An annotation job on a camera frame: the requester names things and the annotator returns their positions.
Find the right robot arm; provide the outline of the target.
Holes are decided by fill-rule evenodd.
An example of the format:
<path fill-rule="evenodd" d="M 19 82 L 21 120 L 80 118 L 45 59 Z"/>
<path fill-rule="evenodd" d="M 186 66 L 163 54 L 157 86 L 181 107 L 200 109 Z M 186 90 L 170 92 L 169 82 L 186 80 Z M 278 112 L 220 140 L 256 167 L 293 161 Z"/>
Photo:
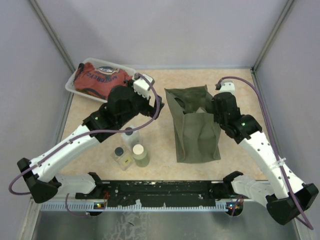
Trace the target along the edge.
<path fill-rule="evenodd" d="M 224 194 L 229 198 L 243 195 L 254 200 L 266 207 L 280 225 L 308 210 L 319 194 L 318 188 L 313 183 L 304 183 L 284 159 L 275 155 L 262 127 L 253 116 L 241 114 L 232 93 L 218 93 L 211 102 L 214 121 L 253 158 L 269 182 L 264 185 L 235 171 L 223 179 Z"/>

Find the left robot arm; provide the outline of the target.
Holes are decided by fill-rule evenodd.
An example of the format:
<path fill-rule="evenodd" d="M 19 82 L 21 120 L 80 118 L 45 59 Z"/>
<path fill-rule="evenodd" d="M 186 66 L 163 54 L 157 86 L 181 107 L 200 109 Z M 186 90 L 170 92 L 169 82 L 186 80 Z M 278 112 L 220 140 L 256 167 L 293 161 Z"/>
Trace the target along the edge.
<path fill-rule="evenodd" d="M 135 116 L 141 114 L 152 120 L 158 118 L 164 103 L 155 95 L 150 99 L 132 87 L 117 86 L 108 100 L 85 118 L 76 130 L 46 153 L 31 160 L 22 158 L 17 166 L 33 200 L 44 203 L 57 195 L 75 194 L 79 199 L 99 198 L 103 195 L 102 180 L 95 172 L 83 175 L 61 175 L 59 172 L 88 149 L 104 142 L 122 129 Z"/>

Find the olive green canvas bag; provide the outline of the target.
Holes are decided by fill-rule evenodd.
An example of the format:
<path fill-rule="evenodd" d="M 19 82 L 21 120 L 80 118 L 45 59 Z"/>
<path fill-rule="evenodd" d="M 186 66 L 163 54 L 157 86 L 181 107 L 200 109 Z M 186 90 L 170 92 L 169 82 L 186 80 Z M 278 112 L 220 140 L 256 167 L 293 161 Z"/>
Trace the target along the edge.
<path fill-rule="evenodd" d="M 164 91 L 173 120 L 177 162 L 201 164 L 220 160 L 221 128 L 214 122 L 213 96 L 207 86 Z"/>

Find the green bottle white cap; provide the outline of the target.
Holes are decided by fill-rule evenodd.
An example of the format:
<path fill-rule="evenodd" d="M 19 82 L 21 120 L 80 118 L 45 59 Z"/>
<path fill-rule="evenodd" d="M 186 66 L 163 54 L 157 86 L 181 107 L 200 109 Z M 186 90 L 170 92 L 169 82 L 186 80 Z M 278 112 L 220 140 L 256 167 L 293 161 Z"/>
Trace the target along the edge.
<path fill-rule="evenodd" d="M 133 146 L 132 156 L 138 167 L 144 168 L 150 163 L 148 151 L 142 144 L 136 144 Z"/>

